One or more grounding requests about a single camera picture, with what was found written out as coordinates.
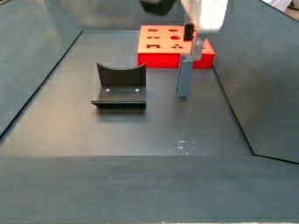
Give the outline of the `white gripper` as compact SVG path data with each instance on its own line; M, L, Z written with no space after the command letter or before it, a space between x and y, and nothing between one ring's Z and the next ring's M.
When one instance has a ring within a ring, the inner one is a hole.
M228 0L181 0L181 7L189 23L184 25L182 40L192 41L192 34L197 37L192 41L190 57L201 58L205 36L220 31L228 7Z

